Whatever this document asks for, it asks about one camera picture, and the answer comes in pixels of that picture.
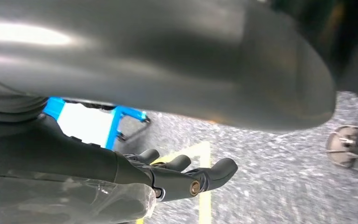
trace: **white panel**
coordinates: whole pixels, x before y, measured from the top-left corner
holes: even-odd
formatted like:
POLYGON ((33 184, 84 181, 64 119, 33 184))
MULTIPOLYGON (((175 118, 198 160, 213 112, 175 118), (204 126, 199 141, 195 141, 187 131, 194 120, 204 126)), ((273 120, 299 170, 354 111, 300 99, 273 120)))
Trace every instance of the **white panel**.
POLYGON ((105 146, 113 116, 81 104, 66 103, 58 118, 58 124, 68 136, 80 138, 85 143, 105 146))

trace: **yellow painted marking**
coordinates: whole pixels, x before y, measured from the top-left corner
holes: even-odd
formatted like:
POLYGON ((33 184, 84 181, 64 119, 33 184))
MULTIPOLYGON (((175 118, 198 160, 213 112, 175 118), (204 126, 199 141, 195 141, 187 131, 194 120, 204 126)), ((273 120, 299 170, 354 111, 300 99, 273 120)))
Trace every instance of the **yellow painted marking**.
MULTIPOLYGON (((203 154, 200 156, 200 167, 211 167, 211 150, 210 143, 203 143, 203 154)), ((212 223, 212 199, 211 192, 200 193, 200 209, 199 209, 199 224, 211 224, 212 223)))
MULTIPOLYGON (((199 156, 200 167, 209 168, 211 166, 211 147, 209 141, 203 141, 197 145, 193 145, 189 148, 182 149, 178 152, 173 152, 167 156, 161 157, 155 160, 156 162, 169 162, 179 155, 187 155, 191 159, 199 156)), ((199 224, 211 224, 212 223, 212 200, 211 192, 203 192, 199 194, 199 224)), ((137 220, 137 224, 144 224, 143 219, 137 220)))

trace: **black plastic part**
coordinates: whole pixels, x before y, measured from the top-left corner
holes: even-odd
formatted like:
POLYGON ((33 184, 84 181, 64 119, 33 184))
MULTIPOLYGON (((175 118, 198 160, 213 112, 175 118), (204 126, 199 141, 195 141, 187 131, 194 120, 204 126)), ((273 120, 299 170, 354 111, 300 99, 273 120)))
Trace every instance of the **black plastic part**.
POLYGON ((150 167, 153 174, 153 188, 162 189, 160 201, 173 201, 194 197, 190 186, 196 178, 165 168, 150 167))
POLYGON ((148 149, 139 155, 139 161, 150 164, 160 157, 160 153, 156 149, 148 149))
POLYGON ((203 191, 213 190, 223 186, 238 170, 238 165, 234 160, 224 158, 219 160, 211 168, 193 169, 186 174, 201 179, 201 188, 203 191))
POLYGON ((122 155, 64 135, 44 114, 30 122, 0 123, 0 173, 11 169, 151 185, 122 155))
POLYGON ((179 155, 171 162, 165 164, 166 169, 171 169, 175 171, 183 171, 191 164, 191 159, 186 155, 179 155))

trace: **metal hub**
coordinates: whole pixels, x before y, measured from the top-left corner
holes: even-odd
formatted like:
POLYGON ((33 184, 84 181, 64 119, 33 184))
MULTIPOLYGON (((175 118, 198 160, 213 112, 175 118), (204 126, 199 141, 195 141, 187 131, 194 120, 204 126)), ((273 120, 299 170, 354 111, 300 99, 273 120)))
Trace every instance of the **metal hub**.
POLYGON ((348 149, 355 145, 354 136, 357 131, 357 126, 342 126, 330 134, 326 144, 327 155, 337 166, 352 167, 353 157, 348 149))

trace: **speckled ground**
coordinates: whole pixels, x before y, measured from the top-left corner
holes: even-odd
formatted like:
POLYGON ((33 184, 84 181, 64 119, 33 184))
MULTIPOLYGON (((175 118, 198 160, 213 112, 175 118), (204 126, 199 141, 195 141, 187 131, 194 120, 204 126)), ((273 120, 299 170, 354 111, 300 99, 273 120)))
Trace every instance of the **speckled ground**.
MULTIPOLYGON (((158 112, 153 124, 116 150, 155 148, 166 155, 207 140, 213 163, 234 159, 239 170, 212 192, 212 223, 358 224, 358 173, 332 165, 325 154, 329 133, 343 124, 358 125, 358 98, 340 93, 332 120, 318 128, 266 133, 210 124, 158 112)), ((124 133, 140 125, 122 122, 124 133)), ((146 224, 198 222, 198 199, 157 205, 146 224)))

